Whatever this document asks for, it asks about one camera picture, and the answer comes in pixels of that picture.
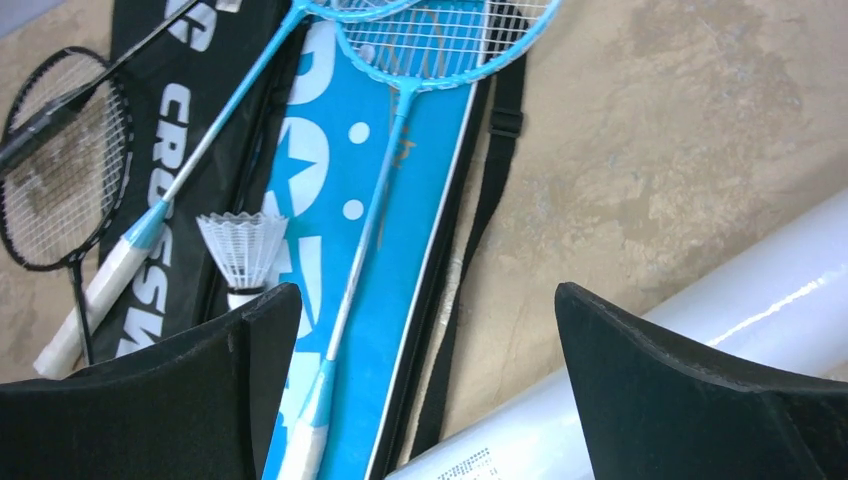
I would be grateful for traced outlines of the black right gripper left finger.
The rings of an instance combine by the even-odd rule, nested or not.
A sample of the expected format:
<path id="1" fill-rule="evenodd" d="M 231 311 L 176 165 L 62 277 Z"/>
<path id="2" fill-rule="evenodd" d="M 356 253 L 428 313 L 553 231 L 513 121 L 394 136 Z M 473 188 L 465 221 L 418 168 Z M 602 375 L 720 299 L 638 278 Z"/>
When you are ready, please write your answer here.
<path id="1" fill-rule="evenodd" d="M 302 308 L 280 284 L 62 380 L 1 387 L 5 479 L 257 479 Z"/>

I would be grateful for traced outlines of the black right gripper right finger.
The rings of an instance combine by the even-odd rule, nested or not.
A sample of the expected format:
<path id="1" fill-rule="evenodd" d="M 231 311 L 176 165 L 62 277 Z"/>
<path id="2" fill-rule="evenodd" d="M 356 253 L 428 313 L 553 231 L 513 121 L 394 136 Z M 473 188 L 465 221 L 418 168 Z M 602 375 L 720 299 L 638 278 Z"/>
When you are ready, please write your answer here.
<path id="1" fill-rule="evenodd" d="M 564 282 L 555 316 L 598 479 L 843 479 L 847 386 L 722 352 Z"/>

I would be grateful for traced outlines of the white shuttlecock tube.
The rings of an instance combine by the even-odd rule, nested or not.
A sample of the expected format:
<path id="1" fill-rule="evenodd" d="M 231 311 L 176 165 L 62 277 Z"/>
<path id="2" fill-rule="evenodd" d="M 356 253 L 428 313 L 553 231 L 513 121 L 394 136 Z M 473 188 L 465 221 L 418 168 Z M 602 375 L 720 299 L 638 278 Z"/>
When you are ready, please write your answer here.
<path id="1" fill-rule="evenodd" d="M 647 319 L 741 358 L 821 376 L 847 361 L 847 195 L 839 192 L 654 307 Z M 398 479 L 589 479 L 558 370 L 411 459 Z"/>

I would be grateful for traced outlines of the white shuttlecock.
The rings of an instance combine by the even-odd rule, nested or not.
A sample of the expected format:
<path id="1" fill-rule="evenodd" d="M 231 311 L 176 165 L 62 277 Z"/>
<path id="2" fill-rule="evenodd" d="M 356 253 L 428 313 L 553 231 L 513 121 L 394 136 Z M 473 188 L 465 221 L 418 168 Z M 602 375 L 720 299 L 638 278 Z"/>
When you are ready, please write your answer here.
<path id="1" fill-rule="evenodd" d="M 227 285 L 235 310 L 265 291 L 267 274 L 282 245 L 289 219 L 280 214 L 210 213 L 196 217 L 201 237 Z"/>

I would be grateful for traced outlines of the black racket handle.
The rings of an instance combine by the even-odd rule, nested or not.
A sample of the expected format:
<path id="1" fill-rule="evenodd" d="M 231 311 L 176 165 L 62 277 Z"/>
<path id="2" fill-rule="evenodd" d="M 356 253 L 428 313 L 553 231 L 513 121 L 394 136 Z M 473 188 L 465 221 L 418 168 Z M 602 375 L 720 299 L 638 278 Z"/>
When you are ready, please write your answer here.
<path id="1" fill-rule="evenodd" d="M 11 148 L 109 66 L 86 47 L 54 52 L 19 88 L 1 130 L 1 241 L 26 270 L 68 269 L 77 308 L 84 304 L 85 256 L 109 228 L 128 182 L 133 125 L 122 84 L 112 77 L 96 86 L 21 161 L 12 162 Z"/>

